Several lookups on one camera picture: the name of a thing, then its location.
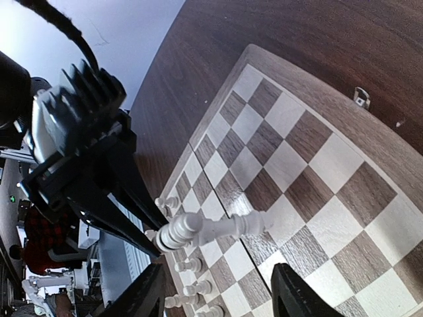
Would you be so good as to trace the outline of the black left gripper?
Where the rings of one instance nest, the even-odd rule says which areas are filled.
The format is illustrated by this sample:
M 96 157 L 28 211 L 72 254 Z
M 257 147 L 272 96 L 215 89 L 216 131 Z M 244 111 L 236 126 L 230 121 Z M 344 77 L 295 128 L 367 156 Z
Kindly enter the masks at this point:
M 158 258 L 157 247 L 108 198 L 113 195 L 150 228 L 168 223 L 139 173 L 135 146 L 131 118 L 119 115 L 109 135 L 80 155 L 53 154 L 22 180 L 21 188 L 47 220 L 58 221 L 69 206 L 87 225 Z

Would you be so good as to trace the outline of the white pawn cluster piece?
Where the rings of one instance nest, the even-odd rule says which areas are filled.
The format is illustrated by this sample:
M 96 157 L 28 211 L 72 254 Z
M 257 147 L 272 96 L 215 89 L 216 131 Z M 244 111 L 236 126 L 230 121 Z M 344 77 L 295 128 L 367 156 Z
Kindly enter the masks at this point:
M 194 296 L 195 294 L 207 295 L 212 292 L 212 287 L 213 285 L 209 281 L 203 280 L 203 281 L 197 282 L 197 284 L 195 285 L 185 286 L 182 292 L 183 292 L 183 295 L 187 297 Z

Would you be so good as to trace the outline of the small white pawn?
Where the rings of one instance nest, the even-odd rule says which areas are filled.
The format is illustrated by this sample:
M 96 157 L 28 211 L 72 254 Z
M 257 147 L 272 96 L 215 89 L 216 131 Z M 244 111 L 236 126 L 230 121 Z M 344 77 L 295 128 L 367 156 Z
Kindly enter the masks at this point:
M 224 317 L 225 312 L 224 312 L 224 309 L 222 309 L 222 307 L 215 305 L 210 307 L 208 311 L 197 312 L 194 316 L 195 317 Z

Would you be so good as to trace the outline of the white rook corner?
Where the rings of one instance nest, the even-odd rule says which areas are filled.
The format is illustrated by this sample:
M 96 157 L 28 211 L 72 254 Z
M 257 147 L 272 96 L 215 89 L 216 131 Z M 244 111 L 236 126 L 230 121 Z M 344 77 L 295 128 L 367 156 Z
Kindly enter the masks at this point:
M 176 294 L 165 298 L 165 308 L 180 308 L 183 304 L 195 305 L 198 304 L 199 300 L 199 294 L 191 296 Z

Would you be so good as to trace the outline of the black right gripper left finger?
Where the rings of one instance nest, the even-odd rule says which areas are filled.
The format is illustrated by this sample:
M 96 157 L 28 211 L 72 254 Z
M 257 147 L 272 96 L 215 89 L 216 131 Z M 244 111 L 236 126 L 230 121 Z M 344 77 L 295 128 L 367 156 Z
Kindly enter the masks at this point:
M 165 270 L 149 264 L 99 317 L 161 317 L 165 312 Z

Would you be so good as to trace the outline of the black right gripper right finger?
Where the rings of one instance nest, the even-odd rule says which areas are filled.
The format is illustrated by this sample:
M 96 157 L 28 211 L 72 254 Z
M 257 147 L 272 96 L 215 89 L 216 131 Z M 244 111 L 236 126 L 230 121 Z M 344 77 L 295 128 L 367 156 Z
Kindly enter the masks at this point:
M 329 306 L 288 264 L 276 264 L 271 276 L 275 317 L 343 317 Z

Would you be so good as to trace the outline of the white king piece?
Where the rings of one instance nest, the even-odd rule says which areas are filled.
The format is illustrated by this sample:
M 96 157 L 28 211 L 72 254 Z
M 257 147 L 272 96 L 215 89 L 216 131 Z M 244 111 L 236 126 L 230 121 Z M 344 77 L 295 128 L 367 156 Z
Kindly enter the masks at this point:
M 271 216 L 264 211 L 251 211 L 247 215 L 233 214 L 228 219 L 213 221 L 197 213 L 184 213 L 171 219 L 157 231 L 152 239 L 162 253 L 169 253 L 186 246 L 204 246 L 214 240 L 232 236 L 258 236 L 274 225 Z

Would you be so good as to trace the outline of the wooden chess board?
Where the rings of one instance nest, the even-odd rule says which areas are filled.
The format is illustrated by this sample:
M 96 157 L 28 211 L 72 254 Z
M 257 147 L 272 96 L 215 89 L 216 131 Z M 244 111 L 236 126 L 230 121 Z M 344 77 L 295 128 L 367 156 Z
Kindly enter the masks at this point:
M 289 264 L 345 316 L 422 315 L 422 155 L 350 99 L 249 45 L 191 136 L 164 198 L 215 221 L 265 211 L 272 228 L 167 256 L 183 306 L 271 316 L 270 278 Z

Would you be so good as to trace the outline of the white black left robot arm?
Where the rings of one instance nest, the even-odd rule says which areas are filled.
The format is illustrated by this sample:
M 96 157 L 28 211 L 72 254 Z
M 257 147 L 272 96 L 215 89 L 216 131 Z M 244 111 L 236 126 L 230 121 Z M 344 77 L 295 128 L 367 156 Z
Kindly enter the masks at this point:
M 137 137 L 120 107 L 125 97 L 116 77 L 85 62 L 51 87 L 1 56 L 1 127 L 14 127 L 12 145 L 25 141 L 37 163 L 20 184 L 29 200 L 51 223 L 72 211 L 156 258 L 159 249 L 123 214 L 153 230 L 167 223 L 135 163 Z

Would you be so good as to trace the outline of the edge white pawn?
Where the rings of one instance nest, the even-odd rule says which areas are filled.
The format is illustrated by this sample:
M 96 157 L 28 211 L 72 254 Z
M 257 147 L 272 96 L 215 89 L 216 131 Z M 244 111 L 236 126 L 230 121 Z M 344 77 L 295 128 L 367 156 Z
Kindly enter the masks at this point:
M 179 198 L 177 197 L 168 197 L 168 198 L 162 198 L 157 197 L 155 199 L 155 205 L 159 208 L 165 208 L 168 207 L 169 209 L 176 209 L 179 206 Z

